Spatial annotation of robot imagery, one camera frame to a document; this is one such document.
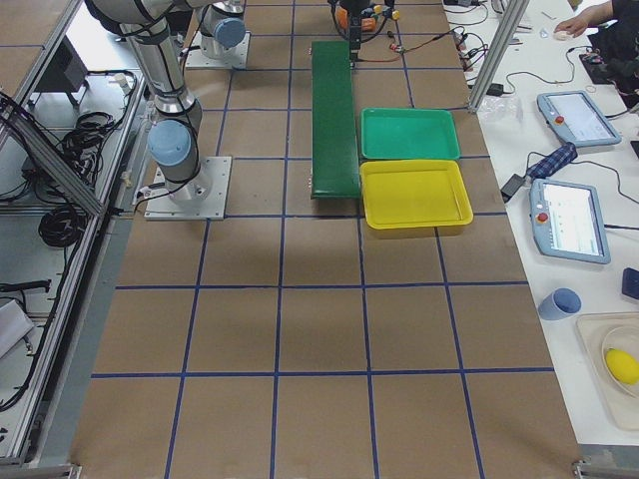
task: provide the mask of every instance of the tablet screen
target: tablet screen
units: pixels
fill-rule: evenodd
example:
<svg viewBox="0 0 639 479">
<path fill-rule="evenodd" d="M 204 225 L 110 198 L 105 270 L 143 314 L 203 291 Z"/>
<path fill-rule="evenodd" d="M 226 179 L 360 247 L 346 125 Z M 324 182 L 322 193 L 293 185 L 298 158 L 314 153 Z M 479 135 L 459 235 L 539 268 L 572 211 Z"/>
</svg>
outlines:
<svg viewBox="0 0 639 479">
<path fill-rule="evenodd" d="M 590 190 L 546 184 L 553 249 L 602 255 L 599 228 Z"/>
<path fill-rule="evenodd" d="M 583 95 L 552 95 L 548 99 L 578 141 L 606 140 L 614 137 Z"/>
</svg>

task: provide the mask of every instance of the dark green rectangular panel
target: dark green rectangular panel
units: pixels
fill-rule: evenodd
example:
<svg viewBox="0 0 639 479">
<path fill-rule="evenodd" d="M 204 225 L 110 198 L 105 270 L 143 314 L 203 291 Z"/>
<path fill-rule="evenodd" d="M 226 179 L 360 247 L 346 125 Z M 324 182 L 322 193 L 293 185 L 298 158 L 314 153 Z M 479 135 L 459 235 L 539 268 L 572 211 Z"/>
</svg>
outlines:
<svg viewBox="0 0 639 479">
<path fill-rule="evenodd" d="M 347 42 L 313 42 L 312 198 L 359 198 L 359 156 Z"/>
</svg>

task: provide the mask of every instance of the yellow fruit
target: yellow fruit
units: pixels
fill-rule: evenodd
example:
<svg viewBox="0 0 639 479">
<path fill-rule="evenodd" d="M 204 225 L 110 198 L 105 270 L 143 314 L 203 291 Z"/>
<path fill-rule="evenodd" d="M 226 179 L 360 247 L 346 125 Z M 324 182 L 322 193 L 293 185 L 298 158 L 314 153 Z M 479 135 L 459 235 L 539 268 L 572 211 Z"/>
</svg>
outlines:
<svg viewBox="0 0 639 479">
<path fill-rule="evenodd" d="M 639 381 L 639 362 L 626 351 L 608 349 L 606 365 L 615 379 L 624 384 L 634 384 Z"/>
</svg>

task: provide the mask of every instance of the checkered cloth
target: checkered cloth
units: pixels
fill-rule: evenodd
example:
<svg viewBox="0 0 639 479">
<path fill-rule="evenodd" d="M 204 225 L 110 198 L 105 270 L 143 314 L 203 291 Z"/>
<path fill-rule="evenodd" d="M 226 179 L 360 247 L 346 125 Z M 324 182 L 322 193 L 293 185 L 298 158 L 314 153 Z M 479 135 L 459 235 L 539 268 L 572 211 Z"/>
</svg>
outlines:
<svg viewBox="0 0 639 479">
<path fill-rule="evenodd" d="M 526 171 L 526 176 L 532 178 L 548 178 L 555 172 L 577 158 L 577 148 L 568 142 L 563 147 L 558 148 L 543 160 L 533 165 Z"/>
</svg>

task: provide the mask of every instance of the human hand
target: human hand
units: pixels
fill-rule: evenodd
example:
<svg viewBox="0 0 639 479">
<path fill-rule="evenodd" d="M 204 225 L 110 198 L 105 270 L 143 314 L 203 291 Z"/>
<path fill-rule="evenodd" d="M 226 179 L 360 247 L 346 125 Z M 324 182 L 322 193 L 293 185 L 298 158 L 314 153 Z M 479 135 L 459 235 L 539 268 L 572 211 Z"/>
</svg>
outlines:
<svg viewBox="0 0 639 479">
<path fill-rule="evenodd" d="M 570 20 L 564 20 L 563 22 L 559 23 L 555 27 L 555 33 L 566 32 L 573 37 L 578 37 L 586 31 L 586 28 L 588 28 L 588 22 L 583 18 L 579 18 L 579 15 L 577 15 Z"/>
</svg>

